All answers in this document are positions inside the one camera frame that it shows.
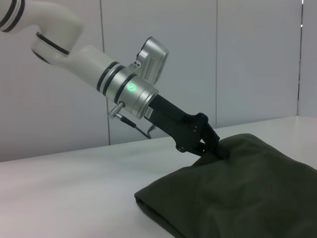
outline cable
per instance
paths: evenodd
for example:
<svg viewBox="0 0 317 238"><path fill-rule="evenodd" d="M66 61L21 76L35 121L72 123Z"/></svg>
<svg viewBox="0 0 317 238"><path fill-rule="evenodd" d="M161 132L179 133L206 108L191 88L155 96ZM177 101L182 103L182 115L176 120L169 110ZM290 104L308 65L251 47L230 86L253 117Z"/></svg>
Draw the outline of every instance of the cable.
<svg viewBox="0 0 317 238"><path fill-rule="evenodd" d="M142 135L144 135L146 138L148 138L148 139L150 139L150 140L152 139L151 135L149 135L150 131L148 131L148 134L146 134L146 133L143 132L141 129L139 129L139 128L137 127L137 125L136 125L134 122L132 122L132 121L129 120L128 118L126 118L126 117L120 115L120 121L122 121L123 123L129 125L129 126L132 127L132 128L137 129L137 131L140 132Z"/></svg>
<svg viewBox="0 0 317 238"><path fill-rule="evenodd" d="M137 126L135 127L142 135L144 135L146 138L148 138L148 139L152 139L152 137L151 136L148 136L148 135L146 135L141 129L139 129Z"/></svg>

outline folded cloth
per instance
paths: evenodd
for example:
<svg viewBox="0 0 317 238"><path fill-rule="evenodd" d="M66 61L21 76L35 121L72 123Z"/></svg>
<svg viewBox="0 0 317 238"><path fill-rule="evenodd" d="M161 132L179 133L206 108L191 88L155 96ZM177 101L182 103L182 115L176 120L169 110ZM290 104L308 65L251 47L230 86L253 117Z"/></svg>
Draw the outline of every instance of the folded cloth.
<svg viewBox="0 0 317 238"><path fill-rule="evenodd" d="M317 171L250 134L135 194L176 238L317 238Z"/></svg>

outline white table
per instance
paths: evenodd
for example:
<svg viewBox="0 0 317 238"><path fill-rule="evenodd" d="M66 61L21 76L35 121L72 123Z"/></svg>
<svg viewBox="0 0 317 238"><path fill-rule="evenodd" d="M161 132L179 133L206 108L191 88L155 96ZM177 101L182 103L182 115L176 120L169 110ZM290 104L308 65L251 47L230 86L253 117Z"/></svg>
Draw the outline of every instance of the white table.
<svg viewBox="0 0 317 238"><path fill-rule="evenodd" d="M317 168L317 119L291 117L217 130L251 133ZM170 238L134 193L198 157L171 138L0 164L0 238Z"/></svg>

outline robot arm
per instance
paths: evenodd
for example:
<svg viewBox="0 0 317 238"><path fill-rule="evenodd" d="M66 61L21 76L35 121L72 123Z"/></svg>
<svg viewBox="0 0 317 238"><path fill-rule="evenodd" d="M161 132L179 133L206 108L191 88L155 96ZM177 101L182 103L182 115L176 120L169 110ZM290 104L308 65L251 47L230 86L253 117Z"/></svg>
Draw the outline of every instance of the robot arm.
<svg viewBox="0 0 317 238"><path fill-rule="evenodd" d="M128 67L93 46L70 55L83 29L81 20L73 12L48 2L0 0L1 31L14 34L30 25L40 28L32 44L34 54L46 63L71 71L114 101L117 107L111 112L112 117L135 127L119 114L124 108L169 134L180 152L202 156L209 151L221 158L229 157L206 115L188 115L159 95L154 84L168 50L154 38L146 41L136 61Z"/></svg>

